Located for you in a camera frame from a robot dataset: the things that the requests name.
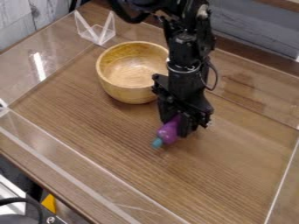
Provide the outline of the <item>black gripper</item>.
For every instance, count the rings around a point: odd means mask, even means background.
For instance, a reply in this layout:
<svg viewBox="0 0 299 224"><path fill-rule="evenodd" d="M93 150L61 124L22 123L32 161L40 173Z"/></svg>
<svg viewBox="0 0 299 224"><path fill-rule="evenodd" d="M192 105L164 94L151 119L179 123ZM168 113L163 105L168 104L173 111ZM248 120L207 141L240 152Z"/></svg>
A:
<svg viewBox="0 0 299 224"><path fill-rule="evenodd" d="M200 63L179 67L168 62L167 70L167 75L152 75L152 92L161 122L180 120L177 135L185 138L199 126L207 128L211 122L213 107L204 95L204 91L211 90L207 85L211 65Z"/></svg>

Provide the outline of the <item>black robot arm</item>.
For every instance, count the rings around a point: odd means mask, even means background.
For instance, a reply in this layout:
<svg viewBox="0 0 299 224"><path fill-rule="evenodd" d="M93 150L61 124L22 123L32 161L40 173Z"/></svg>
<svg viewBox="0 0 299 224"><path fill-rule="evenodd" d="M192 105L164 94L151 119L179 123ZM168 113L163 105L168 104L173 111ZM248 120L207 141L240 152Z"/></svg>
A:
<svg viewBox="0 0 299 224"><path fill-rule="evenodd" d="M217 72L211 63L216 37L211 29L208 0L106 0L110 9L129 24L153 16L163 25L168 46L167 75L152 75L152 91L157 96L163 123L177 122L176 133L187 137L199 127L208 127L213 107L204 92L209 74Z"/></svg>

